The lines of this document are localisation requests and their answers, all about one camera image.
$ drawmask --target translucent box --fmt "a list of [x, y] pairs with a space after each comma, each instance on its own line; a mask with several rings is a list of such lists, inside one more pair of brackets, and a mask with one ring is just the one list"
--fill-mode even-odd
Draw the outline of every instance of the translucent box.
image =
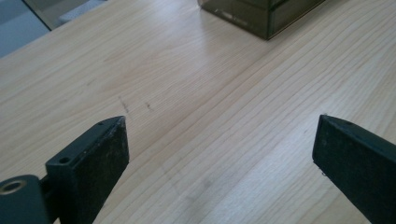
[[204, 10], [270, 39], [324, 0], [198, 0]]

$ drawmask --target wood grain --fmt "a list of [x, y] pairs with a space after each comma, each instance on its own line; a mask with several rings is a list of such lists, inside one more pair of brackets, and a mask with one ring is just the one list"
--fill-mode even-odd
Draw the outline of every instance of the wood grain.
[[0, 60], [0, 179], [124, 115], [95, 223], [369, 223], [314, 165], [318, 116], [396, 142], [396, 2], [332, 0], [263, 41], [194, 0], [112, 0]]

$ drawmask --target dark green box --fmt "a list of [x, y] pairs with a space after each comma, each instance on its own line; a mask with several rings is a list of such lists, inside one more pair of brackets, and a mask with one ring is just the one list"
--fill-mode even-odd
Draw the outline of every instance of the dark green box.
[[270, 39], [324, 0], [198, 0], [215, 14], [263, 39]]

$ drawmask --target tabletop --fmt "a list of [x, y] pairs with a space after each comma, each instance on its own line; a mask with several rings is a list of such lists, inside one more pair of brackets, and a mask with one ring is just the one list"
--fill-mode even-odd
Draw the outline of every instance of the tabletop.
[[328, 0], [270, 41], [195, 0], [110, 0], [0, 60], [0, 179], [125, 116], [95, 223], [369, 223], [312, 160], [328, 114], [396, 142], [396, 2]]

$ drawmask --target gray floor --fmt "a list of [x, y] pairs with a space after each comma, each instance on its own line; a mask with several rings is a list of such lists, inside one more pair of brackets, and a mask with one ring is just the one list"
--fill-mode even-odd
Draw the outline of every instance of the gray floor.
[[0, 58], [48, 32], [22, 0], [0, 0]]

